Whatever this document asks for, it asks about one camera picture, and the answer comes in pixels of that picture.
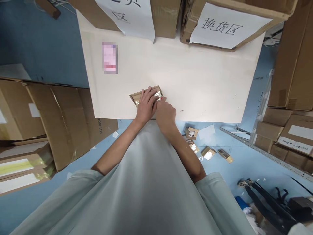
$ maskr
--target person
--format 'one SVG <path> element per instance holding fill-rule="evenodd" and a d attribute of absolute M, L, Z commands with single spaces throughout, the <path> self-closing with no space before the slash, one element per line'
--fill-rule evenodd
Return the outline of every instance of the person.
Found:
<path fill-rule="evenodd" d="M 12 235 L 255 234 L 222 176 L 206 175 L 175 108 L 155 93 L 142 90 L 136 118 L 98 162 L 72 174 Z"/>

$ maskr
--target white label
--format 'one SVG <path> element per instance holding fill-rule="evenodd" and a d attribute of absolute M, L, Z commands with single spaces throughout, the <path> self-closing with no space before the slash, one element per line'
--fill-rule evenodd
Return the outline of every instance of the white label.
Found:
<path fill-rule="evenodd" d="M 115 22 L 125 35 L 154 41 L 150 1 L 96 0 L 99 7 Z"/>
<path fill-rule="evenodd" d="M 264 92 L 262 98 L 263 98 L 263 99 L 267 99 L 267 97 L 268 97 L 268 92 Z"/>
<path fill-rule="evenodd" d="M 9 172 L 3 173 L 1 172 L 1 169 L 10 169 Z M 26 159 L 20 159 L 12 162 L 6 162 L 0 164 L 0 177 L 5 175 L 10 175 L 22 171 L 31 170 L 33 167 L 30 165 L 29 160 Z"/>
<path fill-rule="evenodd" d="M 39 143 L 15 146 L 15 147 L 7 150 L 7 151 L 0 153 L 0 158 L 14 156 L 14 155 L 18 155 L 18 154 L 31 153 L 31 152 L 36 151 L 38 148 L 42 148 L 47 143 L 48 143 L 48 141 L 43 141 L 43 142 L 39 142 Z"/>
<path fill-rule="evenodd" d="M 305 139 L 313 140 L 313 129 L 292 125 L 288 134 L 296 135 Z"/>
<path fill-rule="evenodd" d="M 275 72 L 275 69 L 271 69 L 271 70 L 270 70 L 270 73 L 269 73 L 268 75 L 269 75 L 269 76 L 273 76 L 274 72 Z"/>
<path fill-rule="evenodd" d="M 0 194 L 18 189 L 30 184 L 39 182 L 40 180 L 34 174 L 28 174 L 11 180 L 0 182 Z"/>
<path fill-rule="evenodd" d="M 190 43 L 232 49 L 271 20 L 206 3 Z"/>
<path fill-rule="evenodd" d="M 6 119 L 3 116 L 3 113 L 1 111 L 1 109 L 0 109 L 0 124 L 4 124 L 4 123 L 7 123 L 7 122 L 6 122 Z"/>
<path fill-rule="evenodd" d="M 36 107 L 35 104 L 28 104 L 29 106 L 29 110 L 30 110 L 30 114 L 32 115 L 33 118 L 40 118 L 40 113 Z"/>
<path fill-rule="evenodd" d="M 310 154 L 312 152 L 313 146 L 307 145 L 301 142 L 297 142 L 286 137 L 279 137 L 278 143 L 285 145 L 291 149 L 296 149 L 300 152 Z"/>

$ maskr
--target white paper sign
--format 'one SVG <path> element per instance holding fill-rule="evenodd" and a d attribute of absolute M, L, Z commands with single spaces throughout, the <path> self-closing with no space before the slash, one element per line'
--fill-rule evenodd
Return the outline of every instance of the white paper sign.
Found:
<path fill-rule="evenodd" d="M 271 20 L 206 3 L 190 43 L 232 49 Z"/>
<path fill-rule="evenodd" d="M 6 122 L 6 119 L 3 116 L 3 113 L 1 112 L 1 109 L 0 109 L 0 124 L 3 124 L 3 123 L 7 123 L 7 122 Z"/>
<path fill-rule="evenodd" d="M 285 145 L 289 148 L 296 149 L 296 150 L 303 152 L 303 153 L 306 153 L 306 154 L 310 154 L 312 149 L 313 149 L 313 146 L 311 146 L 311 145 L 297 142 L 297 141 L 288 139 L 286 137 L 279 137 L 278 143 Z"/>
<path fill-rule="evenodd" d="M 151 5 L 147 0 L 96 0 L 125 35 L 154 41 Z"/>

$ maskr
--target white table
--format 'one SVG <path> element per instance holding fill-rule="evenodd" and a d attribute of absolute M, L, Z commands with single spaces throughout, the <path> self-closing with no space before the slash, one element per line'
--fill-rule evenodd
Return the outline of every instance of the white table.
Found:
<path fill-rule="evenodd" d="M 264 34 L 236 52 L 175 39 L 124 36 L 77 18 L 96 118 L 133 119 L 130 94 L 159 85 L 177 110 L 176 120 L 241 122 Z M 104 74 L 102 42 L 118 45 L 118 74 Z"/>

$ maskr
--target white paper scrap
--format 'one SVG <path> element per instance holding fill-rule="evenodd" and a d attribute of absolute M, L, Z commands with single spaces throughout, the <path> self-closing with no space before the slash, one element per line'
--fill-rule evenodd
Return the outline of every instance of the white paper scrap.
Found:
<path fill-rule="evenodd" d="M 206 139 L 207 137 L 215 134 L 214 125 L 208 126 L 206 128 L 203 128 L 199 130 L 198 136 L 200 139 Z"/>
<path fill-rule="evenodd" d="M 116 23 L 125 35 L 154 41 L 150 1 L 96 0 L 99 7 Z"/>
<path fill-rule="evenodd" d="M 29 106 L 29 110 L 30 110 L 30 114 L 32 115 L 33 118 L 40 118 L 40 113 L 36 107 L 35 104 L 28 104 Z"/>
<path fill-rule="evenodd" d="M 190 43 L 232 49 L 271 20 L 206 3 Z"/>
<path fill-rule="evenodd" d="M 116 139 L 118 137 L 118 133 L 117 132 L 114 132 L 113 133 L 113 137 Z"/>

